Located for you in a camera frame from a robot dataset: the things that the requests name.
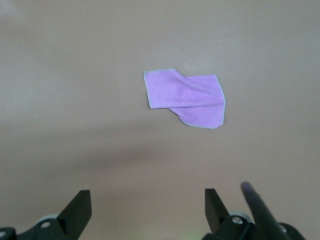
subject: microfiber cloth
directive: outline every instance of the microfiber cloth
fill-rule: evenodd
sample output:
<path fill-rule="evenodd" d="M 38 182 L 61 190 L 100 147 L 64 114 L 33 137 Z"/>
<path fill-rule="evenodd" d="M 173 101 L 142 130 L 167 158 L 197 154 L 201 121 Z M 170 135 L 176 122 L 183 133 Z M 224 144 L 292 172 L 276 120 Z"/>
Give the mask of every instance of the microfiber cloth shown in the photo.
<path fill-rule="evenodd" d="M 186 125 L 215 129 L 224 123 L 225 96 L 216 75 L 182 76 L 176 69 L 144 72 L 151 109 L 170 109 Z"/>

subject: black plastic part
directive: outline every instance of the black plastic part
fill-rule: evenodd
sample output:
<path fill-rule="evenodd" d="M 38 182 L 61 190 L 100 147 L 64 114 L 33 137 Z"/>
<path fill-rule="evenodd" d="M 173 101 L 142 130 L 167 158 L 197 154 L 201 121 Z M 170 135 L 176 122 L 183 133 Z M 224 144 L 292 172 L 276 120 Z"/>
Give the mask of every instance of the black plastic part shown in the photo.
<path fill-rule="evenodd" d="M 205 216 L 212 233 L 205 235 L 202 240 L 305 240 L 293 226 L 276 222 L 250 183 L 243 182 L 241 190 L 255 224 L 248 223 L 241 216 L 230 216 L 216 190 L 206 189 Z M 242 224 L 233 222 L 234 217 L 241 218 Z"/>
<path fill-rule="evenodd" d="M 229 217 L 228 210 L 215 189 L 205 190 L 205 216 L 212 233 Z"/>
<path fill-rule="evenodd" d="M 12 227 L 0 228 L 0 240 L 77 240 L 91 218 L 89 190 L 80 191 L 66 208 L 54 218 L 38 222 L 29 230 L 16 234 Z"/>
<path fill-rule="evenodd" d="M 295 229 L 293 226 L 286 224 L 286 223 L 280 223 L 280 225 L 282 225 L 285 230 L 286 230 L 286 234 L 288 234 L 288 236 L 292 239 L 292 240 L 306 240 L 301 234 L 300 232 L 298 232 L 297 229 Z"/>
<path fill-rule="evenodd" d="M 92 215 L 89 190 L 80 191 L 56 218 L 64 233 L 77 240 Z"/>
<path fill-rule="evenodd" d="M 234 223 L 234 217 L 240 218 L 242 224 Z M 252 226 L 243 217 L 228 216 L 214 234 L 209 233 L 202 240 L 246 240 Z"/>
<path fill-rule="evenodd" d="M 0 228 L 0 233 L 5 232 L 5 235 L 0 237 L 0 240 L 16 240 L 16 230 L 12 227 L 2 227 Z"/>
<path fill-rule="evenodd" d="M 284 233 L 279 223 L 272 216 L 271 212 L 257 194 L 255 189 L 247 181 L 241 184 L 241 190 L 246 202 L 251 210 L 255 225 L 261 229 L 267 239 L 271 240 L 291 240 L 290 237 Z"/>

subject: purple towel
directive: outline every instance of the purple towel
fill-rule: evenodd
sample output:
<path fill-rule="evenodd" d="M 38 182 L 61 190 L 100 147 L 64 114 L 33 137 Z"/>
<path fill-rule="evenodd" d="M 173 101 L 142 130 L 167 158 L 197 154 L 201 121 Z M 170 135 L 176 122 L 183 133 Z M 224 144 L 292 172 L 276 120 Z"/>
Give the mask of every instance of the purple towel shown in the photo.
<path fill-rule="evenodd" d="M 224 123 L 225 97 L 216 75 L 181 76 L 175 69 L 144 72 L 151 109 L 168 108 L 186 125 L 215 129 Z"/>

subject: folded cloth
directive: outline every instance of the folded cloth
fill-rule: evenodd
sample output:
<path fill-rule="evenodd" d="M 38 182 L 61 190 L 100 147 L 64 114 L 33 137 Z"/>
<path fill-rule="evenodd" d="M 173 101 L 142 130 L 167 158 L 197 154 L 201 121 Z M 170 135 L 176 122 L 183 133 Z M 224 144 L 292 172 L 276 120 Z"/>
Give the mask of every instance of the folded cloth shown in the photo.
<path fill-rule="evenodd" d="M 224 122 L 225 97 L 216 75 L 181 76 L 175 69 L 144 72 L 151 109 L 168 108 L 186 125 L 215 129 Z"/>

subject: screw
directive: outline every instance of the screw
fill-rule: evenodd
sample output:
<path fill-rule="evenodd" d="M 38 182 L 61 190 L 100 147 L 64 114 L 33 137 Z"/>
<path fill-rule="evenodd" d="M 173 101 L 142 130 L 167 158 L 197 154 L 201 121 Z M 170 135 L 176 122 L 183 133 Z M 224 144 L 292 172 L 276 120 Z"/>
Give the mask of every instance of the screw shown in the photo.
<path fill-rule="evenodd" d="M 232 218 L 232 222 L 234 222 L 235 224 L 243 224 L 244 222 L 242 221 L 242 219 L 240 218 L 240 217 L 238 217 L 238 216 L 234 216 L 233 218 Z"/>
<path fill-rule="evenodd" d="M 287 229 L 285 229 L 285 227 L 284 226 L 282 226 L 282 225 L 279 225 L 280 226 L 280 229 L 281 229 L 281 231 L 282 232 L 284 232 L 284 233 L 286 233 L 287 232 Z"/>
<path fill-rule="evenodd" d="M 45 229 L 45 228 L 49 227 L 50 224 L 51 223 L 49 221 L 45 221 L 44 223 L 41 224 L 40 228 Z"/>

